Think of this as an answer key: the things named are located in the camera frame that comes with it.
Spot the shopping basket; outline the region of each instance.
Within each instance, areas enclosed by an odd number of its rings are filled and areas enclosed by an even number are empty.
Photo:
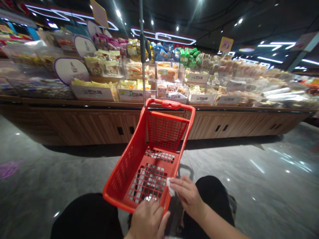
[[[191,117],[188,120],[149,111],[151,103],[174,110],[187,109]],[[133,213],[142,200],[155,199],[166,212],[170,202],[166,179],[177,175],[194,116],[192,106],[148,99],[129,144],[106,182],[104,199],[129,213]],[[181,150],[177,152],[184,134]]]

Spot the display counter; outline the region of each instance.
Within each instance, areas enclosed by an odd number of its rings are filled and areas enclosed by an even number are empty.
[[[0,95],[0,114],[43,145],[74,146],[128,143],[142,103],[45,100]],[[194,106],[188,139],[284,134],[315,114],[311,110]],[[152,104],[152,109],[189,118],[185,110]]]

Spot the person's leg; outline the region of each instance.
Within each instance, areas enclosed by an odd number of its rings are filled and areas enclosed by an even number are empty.
[[[196,187],[202,200],[229,224],[235,226],[226,189],[219,179],[214,176],[202,177],[196,182]],[[194,236],[209,238],[197,222],[186,212],[184,213],[183,221],[183,238],[194,238]]]
[[[54,222],[51,239],[123,239],[117,208],[102,194],[85,194],[72,201]]]

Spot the floor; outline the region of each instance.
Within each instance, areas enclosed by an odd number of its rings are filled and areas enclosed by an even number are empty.
[[[0,139],[2,239],[49,238],[53,222],[73,199],[101,192],[125,149],[46,147],[2,116]],[[194,182],[217,176],[237,200],[236,227],[251,238],[318,238],[318,143],[319,129],[306,123],[281,136],[190,140],[179,174]],[[179,207],[178,200],[170,207]],[[124,233],[127,216],[119,212]],[[169,225],[179,217],[173,213]]]

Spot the pole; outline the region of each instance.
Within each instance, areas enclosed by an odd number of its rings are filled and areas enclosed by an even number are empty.
[[[143,98],[144,107],[146,103],[146,93],[145,93],[145,38],[144,38],[144,26],[143,26],[143,0],[140,0],[140,44],[141,44],[141,62],[142,62],[142,77],[143,77]]]

